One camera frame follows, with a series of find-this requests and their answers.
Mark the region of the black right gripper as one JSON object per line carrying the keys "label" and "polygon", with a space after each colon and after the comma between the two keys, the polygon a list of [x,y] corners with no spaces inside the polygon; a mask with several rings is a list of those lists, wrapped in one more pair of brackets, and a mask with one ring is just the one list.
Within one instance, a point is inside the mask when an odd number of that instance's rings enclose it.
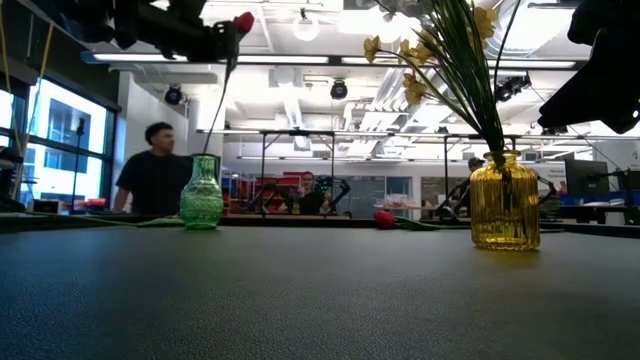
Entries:
{"label": "black right gripper", "polygon": [[588,62],[539,110],[557,128],[599,121],[616,134],[639,123],[639,47],[596,44]]}

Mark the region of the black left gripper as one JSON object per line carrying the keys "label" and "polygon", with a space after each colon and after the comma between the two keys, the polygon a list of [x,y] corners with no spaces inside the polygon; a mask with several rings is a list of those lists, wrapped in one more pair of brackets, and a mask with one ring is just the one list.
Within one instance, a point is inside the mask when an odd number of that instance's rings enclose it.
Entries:
{"label": "black left gripper", "polygon": [[200,14],[206,0],[170,0],[166,10],[151,1],[124,0],[124,49],[138,41],[155,46],[166,59],[175,55],[189,61],[219,60],[235,63],[239,54],[238,27],[230,20],[214,24],[212,31]]}

